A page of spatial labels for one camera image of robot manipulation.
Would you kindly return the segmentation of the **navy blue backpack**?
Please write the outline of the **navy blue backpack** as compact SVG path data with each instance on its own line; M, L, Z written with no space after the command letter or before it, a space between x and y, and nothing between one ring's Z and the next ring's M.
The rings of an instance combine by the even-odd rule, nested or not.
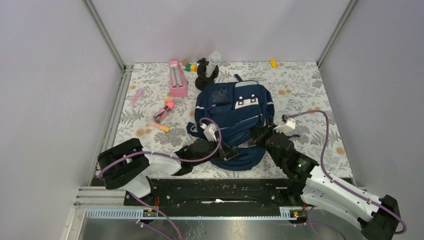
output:
M208 85L199 93L195 122L188 123L186 129L196 140L207 140L201 124L216 125L218 141L222 140L239 155L226 163L210 162L225 170L248 171L268 153L265 147L255 145L250 130L275 124L274 116L271 93L257 81L221 82Z

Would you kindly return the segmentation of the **pink-capped marker tube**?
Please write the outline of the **pink-capped marker tube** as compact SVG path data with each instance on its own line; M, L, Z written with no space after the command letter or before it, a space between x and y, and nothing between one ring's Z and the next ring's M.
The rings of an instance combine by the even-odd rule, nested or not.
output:
M175 108L175 105L176 104L173 101L166 102L165 106L153 116L153 120L156 123L160 124L163 120L166 119L168 114Z

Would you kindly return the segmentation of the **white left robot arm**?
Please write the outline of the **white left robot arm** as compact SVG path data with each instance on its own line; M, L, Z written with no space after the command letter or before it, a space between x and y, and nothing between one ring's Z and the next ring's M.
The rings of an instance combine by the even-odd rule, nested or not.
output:
M224 142L197 139L176 152L158 152L143 147L140 140L131 138L97 156L98 178L107 190L124 189L135 195L144 206L152 204L155 192L144 171L157 171L170 176L182 176L205 162L226 163L238 152Z

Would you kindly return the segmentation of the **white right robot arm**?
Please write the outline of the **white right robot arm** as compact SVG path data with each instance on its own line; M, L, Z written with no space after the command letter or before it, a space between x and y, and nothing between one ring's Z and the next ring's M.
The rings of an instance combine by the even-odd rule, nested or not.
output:
M324 209L352 224L367 240L391 240L401 222L399 205L390 195L378 196L326 173L316 160L297 151L275 125L253 127L254 143L266 148L275 165L293 184L287 188L287 201L293 206L305 203Z

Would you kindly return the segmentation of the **orange yellow highlighter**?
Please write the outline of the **orange yellow highlighter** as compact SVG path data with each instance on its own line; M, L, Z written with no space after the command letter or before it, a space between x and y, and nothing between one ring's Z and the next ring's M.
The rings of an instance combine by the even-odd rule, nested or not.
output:
M154 127L154 128L156 128L156 129L158 129L158 130L161 130L163 132L166 132L166 133L168 133L170 131L170 128L168 126L164 126L164 125L159 124L157 122L151 122L149 125L152 126L152 127Z

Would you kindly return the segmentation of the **yellow block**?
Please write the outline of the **yellow block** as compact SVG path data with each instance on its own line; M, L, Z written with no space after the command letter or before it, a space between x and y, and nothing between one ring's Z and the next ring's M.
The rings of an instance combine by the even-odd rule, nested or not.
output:
M272 67L272 68L277 68L278 67L278 64L276 63L276 61L275 60L270 60L269 61L269 63L270 63L270 66Z

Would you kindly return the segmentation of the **black round stand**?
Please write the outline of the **black round stand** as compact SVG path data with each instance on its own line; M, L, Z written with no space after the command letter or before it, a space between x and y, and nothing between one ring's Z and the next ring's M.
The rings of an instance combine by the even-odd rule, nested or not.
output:
M195 80L195 87L200 91L203 91L204 88L209 85L215 84L215 79L219 75L219 66L217 65L212 76L209 78L206 77L206 68L208 63L209 61L203 64L198 64L197 66L197 70L196 70L197 78Z

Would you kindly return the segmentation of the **pink rack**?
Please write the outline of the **pink rack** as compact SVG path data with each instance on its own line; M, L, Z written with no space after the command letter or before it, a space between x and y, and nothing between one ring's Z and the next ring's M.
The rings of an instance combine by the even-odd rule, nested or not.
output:
M188 81L178 61L169 62L169 88L174 98L185 98L189 95Z

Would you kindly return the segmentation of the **white cylinder on stand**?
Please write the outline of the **white cylinder on stand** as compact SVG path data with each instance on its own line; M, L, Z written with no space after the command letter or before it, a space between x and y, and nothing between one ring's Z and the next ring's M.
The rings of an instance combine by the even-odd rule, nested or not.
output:
M219 52L214 51L208 57L208 65L206 67L205 76L210 78L215 71L216 66L221 62L221 55Z

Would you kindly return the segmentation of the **green block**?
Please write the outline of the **green block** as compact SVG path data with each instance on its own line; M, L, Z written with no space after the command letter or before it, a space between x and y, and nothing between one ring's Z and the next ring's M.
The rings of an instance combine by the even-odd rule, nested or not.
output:
M187 64L187 66L185 67L185 71L187 71L187 72L190 72L191 71L191 68L192 68L192 65L191 64Z

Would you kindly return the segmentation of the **purple block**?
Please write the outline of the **purple block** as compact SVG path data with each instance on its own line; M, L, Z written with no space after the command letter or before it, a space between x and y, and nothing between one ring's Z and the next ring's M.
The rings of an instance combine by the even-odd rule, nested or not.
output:
M199 59L198 61L197 61L197 63L198 64L205 64L205 63L207 63L208 61L205 59L205 58L202 58L202 59Z

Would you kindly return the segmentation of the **brown round block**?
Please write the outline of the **brown round block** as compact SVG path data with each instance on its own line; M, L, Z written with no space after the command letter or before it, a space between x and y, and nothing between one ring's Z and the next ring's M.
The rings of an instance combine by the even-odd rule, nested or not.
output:
M184 60L182 61L182 65L183 65L184 67L187 67L187 66L189 65L189 63L190 63L190 61L189 61L188 59L184 59Z

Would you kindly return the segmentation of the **pink highlighter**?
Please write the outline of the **pink highlighter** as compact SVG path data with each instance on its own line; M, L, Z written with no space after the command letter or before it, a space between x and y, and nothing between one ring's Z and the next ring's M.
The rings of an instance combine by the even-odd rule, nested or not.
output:
M134 106L137 101L139 100L140 96L143 94L144 90L142 88L138 89L137 92L135 93L134 97L132 98L130 105Z

